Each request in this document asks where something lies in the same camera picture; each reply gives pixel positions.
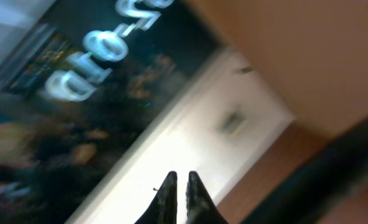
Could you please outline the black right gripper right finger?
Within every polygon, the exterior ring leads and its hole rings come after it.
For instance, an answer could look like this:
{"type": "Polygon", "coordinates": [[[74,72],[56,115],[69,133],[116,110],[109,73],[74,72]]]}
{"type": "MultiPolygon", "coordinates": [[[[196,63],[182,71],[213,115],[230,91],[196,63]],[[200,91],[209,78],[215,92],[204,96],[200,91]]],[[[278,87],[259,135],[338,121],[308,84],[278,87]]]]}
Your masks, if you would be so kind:
{"type": "Polygon", "coordinates": [[[186,224],[228,224],[213,203],[200,176],[190,171],[186,189],[186,224]]]}

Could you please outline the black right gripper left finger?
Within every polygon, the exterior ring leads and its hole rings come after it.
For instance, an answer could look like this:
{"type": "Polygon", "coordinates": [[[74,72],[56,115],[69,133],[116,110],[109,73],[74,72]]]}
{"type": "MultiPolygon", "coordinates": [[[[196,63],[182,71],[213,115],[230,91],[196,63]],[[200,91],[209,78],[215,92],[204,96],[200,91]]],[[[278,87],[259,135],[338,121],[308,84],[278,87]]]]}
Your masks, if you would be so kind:
{"type": "Polygon", "coordinates": [[[171,171],[163,180],[152,202],[134,224],[177,223],[177,173],[171,171]]]}

